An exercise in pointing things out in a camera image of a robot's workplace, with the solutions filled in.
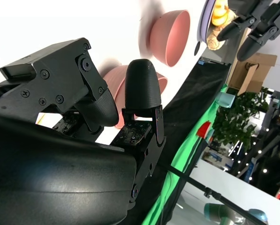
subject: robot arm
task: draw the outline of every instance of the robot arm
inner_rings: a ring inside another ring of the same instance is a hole
[[[152,175],[166,143],[154,66],[130,63],[125,126],[111,145],[94,143],[118,112],[90,48],[85,38],[58,43],[1,69],[1,225],[117,224]],[[35,125],[40,112],[63,119]]]
[[[268,40],[275,40],[280,34],[280,1],[269,6],[272,0],[250,0],[236,12],[239,16],[218,35],[218,41],[238,35],[243,29],[251,28],[237,54],[239,61],[245,61],[256,53]]]

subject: pink bowl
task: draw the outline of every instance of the pink bowl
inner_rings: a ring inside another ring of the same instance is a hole
[[[115,127],[119,129],[124,126],[122,108],[125,107],[125,75],[127,67],[127,65],[116,67],[108,72],[103,78],[106,81],[117,106],[119,113],[119,123]],[[167,86],[168,80],[159,73],[157,73],[157,77],[159,80],[160,93],[163,93]]]
[[[173,67],[181,58],[190,31],[190,15],[187,10],[163,14],[150,33],[152,54],[162,63]]]

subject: cardboard box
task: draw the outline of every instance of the cardboard box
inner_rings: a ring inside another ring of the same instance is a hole
[[[244,92],[259,93],[271,67],[275,66],[277,56],[256,53],[244,62],[238,61],[229,82],[229,87]]]

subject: screw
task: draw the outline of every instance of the screw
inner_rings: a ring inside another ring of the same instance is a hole
[[[87,50],[90,49],[90,46],[89,46],[87,43],[84,43],[83,49],[84,49],[85,51],[87,51]]]
[[[254,19],[254,18],[252,18],[251,20],[249,20],[249,23],[250,23],[250,24],[253,24],[253,23],[254,23],[254,21],[255,21],[255,19]]]
[[[138,196],[138,193],[139,193],[138,187],[136,184],[134,184],[134,188],[132,189],[132,192],[131,192],[131,197],[136,198]]]
[[[270,30],[270,33],[273,34],[277,31],[276,27],[273,27],[271,30]]]
[[[23,89],[23,90],[21,91],[21,96],[22,96],[23,98],[28,98],[29,95],[30,95],[29,90]]]
[[[103,92],[103,88],[102,88],[102,87],[100,87],[100,88],[98,89],[98,92],[99,92],[99,94],[102,94],[102,92]]]
[[[56,102],[57,102],[58,104],[62,104],[62,103],[64,102],[64,97],[63,97],[62,95],[58,95],[58,96],[56,97]]]
[[[82,69],[87,72],[91,69],[91,60],[89,58],[83,58],[81,60]]]
[[[45,98],[42,97],[42,98],[39,99],[38,102],[40,103],[40,105],[46,105],[46,102],[47,102],[47,101],[46,101]]]
[[[48,70],[43,69],[43,70],[41,71],[41,77],[42,77],[44,80],[48,79],[49,76],[50,76],[50,74],[49,74]]]

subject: green plant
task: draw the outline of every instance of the green plant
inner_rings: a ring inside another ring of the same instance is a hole
[[[236,95],[238,91],[230,88],[227,92]],[[255,129],[253,125],[247,126],[249,117],[268,109],[268,104],[265,102],[266,92],[265,88],[262,88],[260,93],[245,92],[236,96],[231,108],[220,107],[213,124],[214,140],[224,145],[240,140],[244,148],[249,149],[251,135],[254,134]]]

